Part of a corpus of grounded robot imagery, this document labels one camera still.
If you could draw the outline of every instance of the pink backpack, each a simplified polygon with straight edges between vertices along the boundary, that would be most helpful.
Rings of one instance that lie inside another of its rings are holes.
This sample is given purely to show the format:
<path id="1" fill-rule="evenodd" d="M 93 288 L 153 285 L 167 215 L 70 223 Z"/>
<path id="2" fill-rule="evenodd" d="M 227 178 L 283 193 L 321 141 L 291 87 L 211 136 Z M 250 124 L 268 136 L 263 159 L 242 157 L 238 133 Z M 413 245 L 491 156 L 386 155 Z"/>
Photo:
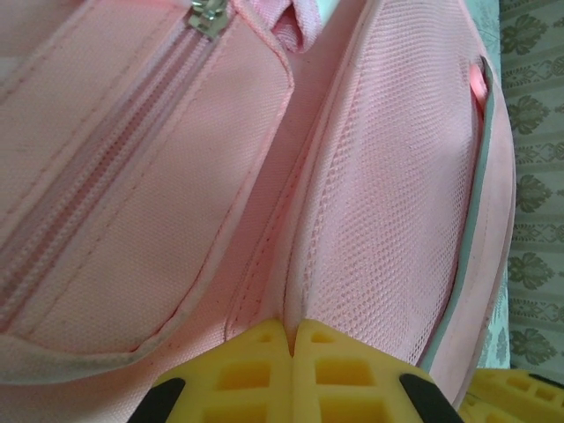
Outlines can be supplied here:
<path id="1" fill-rule="evenodd" d="M 516 184 L 464 0 L 184 3 L 85 0 L 2 84 L 0 420 L 125 421 L 272 317 L 459 402 Z"/>

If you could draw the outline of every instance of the stitching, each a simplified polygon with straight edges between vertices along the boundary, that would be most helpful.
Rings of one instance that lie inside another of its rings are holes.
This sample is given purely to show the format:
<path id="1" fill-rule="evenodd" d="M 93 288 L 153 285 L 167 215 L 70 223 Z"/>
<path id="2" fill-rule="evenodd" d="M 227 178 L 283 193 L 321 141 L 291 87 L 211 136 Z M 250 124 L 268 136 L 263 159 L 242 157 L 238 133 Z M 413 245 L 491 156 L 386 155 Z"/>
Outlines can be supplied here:
<path id="1" fill-rule="evenodd" d="M 74 130 L 72 130 L 70 136 L 66 139 L 66 141 L 64 141 L 64 143 L 61 144 L 61 146 L 51 155 L 51 157 L 48 158 L 48 161 L 40 169 L 39 173 L 35 176 L 33 181 L 22 191 L 22 194 L 18 197 L 16 202 L 12 206 L 10 206 L 8 211 L 4 214 L 2 221 L 0 221 L 0 226 L 3 225 L 5 221 L 18 210 L 18 208 L 26 200 L 26 198 L 29 197 L 33 188 L 41 180 L 41 177 L 51 168 L 55 160 L 61 155 L 61 153 L 69 145 L 69 143 L 72 141 L 74 136 L 80 131 L 80 129 L 86 124 L 86 122 L 90 119 L 90 117 L 96 111 L 98 111 L 100 104 L 107 98 L 109 93 L 119 84 L 119 82 L 121 82 L 121 80 L 124 77 L 124 74 L 131 68 L 131 66 L 137 62 L 140 51 L 146 47 L 149 41 L 152 41 L 154 39 L 155 34 L 166 24 L 168 18 L 173 14 L 173 12 L 174 11 L 170 11 L 169 13 L 167 13 L 165 17 L 158 23 L 155 29 L 147 37 L 143 38 L 139 47 L 135 50 L 135 52 L 131 56 L 132 60 L 130 60 L 126 64 L 126 66 L 119 72 L 119 74 L 112 80 L 108 88 L 99 97 L 99 99 L 96 101 L 94 106 L 90 109 L 86 117 L 80 119 L 78 126 Z"/>
<path id="2" fill-rule="evenodd" d="M 230 36 L 228 38 L 226 38 L 226 42 L 224 44 L 224 46 L 222 47 L 222 51 L 220 52 L 221 54 L 218 55 L 213 63 L 213 65 L 210 68 L 210 75 L 213 74 L 213 72 L 215 71 L 218 62 L 220 59 L 223 58 L 223 56 L 226 54 L 227 52 L 227 44 L 228 42 L 231 40 L 231 38 L 233 37 L 233 32 L 230 34 Z M 209 81 L 209 77 L 204 81 L 202 81 L 200 87 L 197 89 L 197 91 L 194 93 L 194 96 L 192 98 L 191 101 L 188 102 L 188 104 L 186 105 L 186 107 L 184 108 L 184 112 L 186 112 L 186 110 L 188 110 L 190 108 L 190 106 L 194 103 L 194 101 L 196 101 L 198 99 L 198 95 L 204 90 L 204 88 L 207 86 L 207 83 Z M 101 240 L 104 238 L 104 236 L 107 234 L 108 229 L 115 223 L 115 220 L 117 218 L 117 216 L 119 215 L 119 213 L 122 211 L 122 209 L 125 207 L 125 205 L 131 200 L 131 198 L 133 197 L 133 194 L 135 194 L 137 188 L 139 187 L 140 183 L 143 181 L 143 179 L 145 178 L 145 176 L 149 173 L 149 171 L 152 169 L 152 166 L 155 164 L 155 162 L 157 161 L 157 158 L 160 156 L 160 154 L 162 153 L 162 151 L 165 149 L 165 147 L 167 146 L 168 142 L 170 141 L 170 138 L 174 135 L 174 133 L 176 132 L 176 130 L 178 129 L 178 126 L 180 125 L 181 121 L 182 121 L 182 117 L 185 116 L 185 113 L 181 113 L 178 115 L 177 117 L 177 121 L 174 123 L 173 127 L 170 129 L 170 131 L 168 132 L 167 138 L 165 139 L 165 141 L 162 143 L 162 145 L 159 147 L 159 149 L 153 154 L 153 156 L 149 159 L 148 163 L 146 164 L 145 170 L 141 173 L 141 175 L 137 178 L 137 181 L 135 182 L 135 184 L 130 188 L 130 193 L 122 200 L 121 204 L 119 204 L 117 206 L 117 209 L 115 210 L 115 212 L 110 216 L 110 218 L 108 219 L 107 224 L 101 229 L 101 233 L 100 235 L 96 238 L 96 240 L 94 241 L 94 244 L 90 247 L 90 249 L 88 250 L 88 252 L 85 254 L 85 257 L 83 258 L 82 262 L 78 265 L 77 269 L 72 273 L 72 275 L 67 278 L 67 281 L 65 282 L 65 288 L 56 296 L 56 298 L 54 299 L 53 303 L 51 304 L 51 306 L 48 308 L 48 310 L 46 310 L 46 312 L 44 314 L 42 314 L 41 318 L 38 319 L 38 322 L 33 326 L 32 329 L 30 329 L 28 331 L 28 334 L 31 335 L 33 334 L 36 330 L 37 327 L 39 326 L 39 324 L 41 323 L 42 320 L 44 320 L 48 314 L 52 311 L 52 309 L 55 307 L 56 303 L 63 297 L 63 295 L 68 291 L 69 287 L 72 285 L 72 282 L 75 280 L 75 278 L 78 276 L 78 274 L 82 271 L 82 269 L 85 268 L 85 266 L 88 264 L 88 261 L 90 259 L 90 257 L 93 255 L 94 252 L 96 252 L 97 248 L 100 246 L 100 242 Z M 106 204 L 104 206 L 104 208 L 101 210 L 101 212 L 104 212 L 107 208 L 109 207 L 109 204 Z M 202 268 L 205 266 L 205 263 L 207 261 L 207 259 L 209 258 L 209 255 L 206 256 L 206 258 L 204 259 L 204 264 L 202 265 Z M 189 294 L 189 292 L 192 290 L 192 288 L 194 287 L 196 283 L 192 284 L 192 286 L 190 287 L 190 289 L 187 291 L 186 295 Z"/>
<path id="3" fill-rule="evenodd" d="M 490 217 L 490 203 L 491 203 L 491 197 L 492 197 L 492 188 L 491 188 L 491 186 L 490 186 L 489 188 L 490 188 L 490 189 L 487 191 L 486 223 L 485 223 L 485 225 L 484 225 L 484 234 L 487 234 L 487 233 L 488 233 L 488 232 L 487 232 L 487 227 L 488 227 L 488 222 L 489 222 L 489 217 Z M 485 245 L 485 244 L 486 244 L 486 237 L 484 237 L 484 238 L 482 239 L 482 242 L 481 242 L 481 246 L 480 246 L 480 256 L 479 256 L 479 261 L 478 261 L 478 263 L 482 263 L 482 262 L 484 261 L 484 245 Z M 476 276 L 479 274 L 479 269 L 480 269 L 480 265 L 478 264 L 478 265 L 476 266 L 476 271 L 475 271 L 474 274 L 473 274 L 473 278 L 474 278 L 474 279 L 476 279 Z M 475 290 L 475 288 L 476 288 L 476 285 L 477 285 L 476 283 L 474 283 L 474 284 L 471 285 L 470 291 L 468 292 L 468 295 L 467 295 L 467 296 L 465 297 L 465 299 L 464 299 L 464 307 L 465 307 L 465 308 L 468 307 L 468 302 L 469 302 L 469 300 L 470 300 L 470 298 L 471 298 L 472 293 L 474 292 L 474 290 Z M 460 313 L 459 313 L 459 314 L 456 316 L 456 320 L 455 320 L 454 322 L 452 322 L 452 320 L 451 320 L 451 324 L 453 323 L 453 325 L 452 325 L 451 327 L 456 327 L 456 326 L 459 324 L 459 322 L 460 322 L 460 318 L 461 318 L 461 315 L 460 315 Z M 450 333 L 449 336 L 448 336 L 448 339 L 445 339 L 445 341 L 446 341 L 446 343 L 445 343 L 445 344 L 446 344 L 446 347 L 445 347 L 445 350 L 444 350 L 444 351 L 450 350 L 450 346 L 452 345 L 453 339 L 454 339 L 453 334 Z M 436 359 L 436 356 L 437 356 L 437 355 L 438 355 L 438 354 L 435 355 L 434 360 L 433 360 L 433 363 L 431 364 L 431 367 L 430 367 L 430 368 L 433 368 L 433 364 L 435 363 L 435 359 Z"/>
<path id="4" fill-rule="evenodd" d="M 47 59 L 49 59 L 51 57 L 53 52 L 57 48 L 61 47 L 61 44 L 63 44 L 63 42 L 66 41 L 76 31 L 78 26 L 87 17 L 90 17 L 90 15 L 94 11 L 94 9 L 96 9 L 96 7 L 99 4 L 100 4 L 100 1 L 96 1 L 95 4 L 92 4 L 84 12 L 84 14 L 79 19 L 77 19 L 77 21 L 75 22 L 75 24 L 73 26 L 70 26 L 69 28 L 67 28 L 67 30 L 60 35 L 60 38 L 58 40 L 56 40 L 51 47 L 47 48 L 47 50 L 42 55 L 40 55 L 39 57 L 37 57 L 33 61 L 33 63 L 31 64 L 31 67 L 26 71 L 26 73 L 24 73 L 24 75 L 22 75 L 21 77 L 18 78 L 18 82 L 16 83 L 16 85 L 13 86 L 12 88 L 8 89 L 8 91 L 4 94 L 4 97 L 2 98 L 2 103 L 4 103 L 6 100 L 8 100 L 26 81 L 29 80 L 28 78 L 33 73 L 35 73 L 38 69 L 41 68 L 41 66 L 47 61 Z"/>

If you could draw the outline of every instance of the zipper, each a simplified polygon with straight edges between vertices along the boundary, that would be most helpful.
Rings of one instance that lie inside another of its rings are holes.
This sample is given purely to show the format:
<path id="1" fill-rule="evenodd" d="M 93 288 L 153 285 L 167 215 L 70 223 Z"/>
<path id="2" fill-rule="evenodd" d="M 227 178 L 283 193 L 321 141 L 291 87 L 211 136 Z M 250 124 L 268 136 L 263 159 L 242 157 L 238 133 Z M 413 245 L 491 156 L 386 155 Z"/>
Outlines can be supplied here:
<path id="1" fill-rule="evenodd" d="M 227 0 L 193 1 L 172 43 L 98 126 L 0 250 L 0 330 L 53 268 L 131 156 L 156 137 L 227 27 Z"/>

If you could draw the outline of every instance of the zipper track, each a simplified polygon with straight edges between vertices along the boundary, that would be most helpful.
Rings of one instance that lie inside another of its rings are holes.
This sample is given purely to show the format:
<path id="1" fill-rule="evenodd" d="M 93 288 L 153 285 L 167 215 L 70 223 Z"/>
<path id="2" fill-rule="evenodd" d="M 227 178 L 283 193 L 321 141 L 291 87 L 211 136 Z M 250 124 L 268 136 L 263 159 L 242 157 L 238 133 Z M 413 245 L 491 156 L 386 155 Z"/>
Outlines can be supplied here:
<path id="1" fill-rule="evenodd" d="M 75 158 L 81 160 L 67 166 L 0 250 L 0 330 L 7 329 L 129 158 L 158 134 L 215 47 L 200 28 L 182 24 L 176 32 L 130 99 L 85 141 L 85 154 Z"/>

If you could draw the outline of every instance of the metal zipper slider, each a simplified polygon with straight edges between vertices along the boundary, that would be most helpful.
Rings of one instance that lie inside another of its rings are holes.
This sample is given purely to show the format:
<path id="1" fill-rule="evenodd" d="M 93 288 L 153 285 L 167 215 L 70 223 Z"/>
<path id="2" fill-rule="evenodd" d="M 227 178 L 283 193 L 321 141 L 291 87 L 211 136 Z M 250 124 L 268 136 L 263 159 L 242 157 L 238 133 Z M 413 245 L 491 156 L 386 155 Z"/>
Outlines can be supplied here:
<path id="1" fill-rule="evenodd" d="M 193 0 L 187 25 L 214 39 L 227 26 L 227 0 Z"/>

